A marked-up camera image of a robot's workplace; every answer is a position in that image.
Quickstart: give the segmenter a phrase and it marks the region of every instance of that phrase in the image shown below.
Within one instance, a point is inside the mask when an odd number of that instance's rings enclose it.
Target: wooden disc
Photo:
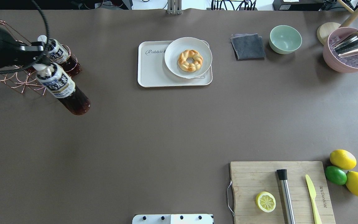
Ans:
[[[327,41],[328,36],[332,33],[332,31],[338,29],[339,26],[340,24],[335,22],[328,22],[322,24],[317,29],[317,38],[319,39],[320,43],[324,45],[324,43]]]

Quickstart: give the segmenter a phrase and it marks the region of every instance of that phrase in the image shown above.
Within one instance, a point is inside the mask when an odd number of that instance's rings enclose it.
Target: knife handle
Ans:
[[[311,206],[313,208],[314,224],[323,224],[321,222],[319,211],[317,210],[316,201],[314,199],[312,199],[312,198],[310,198],[310,200],[311,200]]]

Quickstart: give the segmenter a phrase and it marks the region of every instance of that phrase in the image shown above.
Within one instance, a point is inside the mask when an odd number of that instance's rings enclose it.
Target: bowl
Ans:
[[[194,72],[183,71],[178,65],[178,58],[180,53],[185,50],[196,50],[203,57],[203,65],[201,68]],[[165,64],[168,69],[175,75],[181,78],[197,78],[203,75],[212,64],[212,52],[208,45],[203,41],[194,37],[182,37],[172,41],[165,50]]]
[[[295,28],[280,25],[270,31],[269,44],[273,51],[286,55],[294,52],[301,46],[302,37]]]
[[[339,39],[346,38],[354,31],[358,31],[356,28],[351,27],[341,27],[336,30],[334,30],[329,36],[327,41],[325,41],[324,48],[323,48],[323,57],[324,61],[327,63],[327,65],[334,69],[335,71],[342,72],[342,73],[353,73],[358,72],[358,68],[352,67],[350,65],[346,65],[345,63],[342,63],[337,57],[336,53],[333,52],[332,48],[330,48],[330,45],[335,44],[335,41],[333,40],[334,37],[338,36]]]

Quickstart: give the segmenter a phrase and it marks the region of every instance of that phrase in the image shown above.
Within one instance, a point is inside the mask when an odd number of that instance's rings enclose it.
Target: bread ring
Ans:
[[[186,60],[188,58],[193,58],[193,63],[189,63]],[[203,65],[203,57],[200,53],[196,50],[185,50],[184,52],[180,53],[178,58],[179,67],[186,72],[194,72],[201,68]]]

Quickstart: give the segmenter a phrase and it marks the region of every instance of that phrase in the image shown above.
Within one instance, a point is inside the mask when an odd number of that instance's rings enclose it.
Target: white floor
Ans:
[[[148,2],[143,2],[142,0],[132,0],[132,2],[133,2],[133,7],[132,7],[133,10],[157,9],[157,8],[167,9],[166,6],[167,0],[149,0]],[[240,2],[232,1],[232,3],[234,5],[234,8],[237,8],[240,5]],[[273,10],[272,3],[273,0],[256,0],[256,8],[257,10]],[[226,6],[228,10],[233,10],[233,6],[227,1],[226,1]],[[211,7],[211,0],[182,0],[182,10],[188,8],[205,10],[208,7]]]

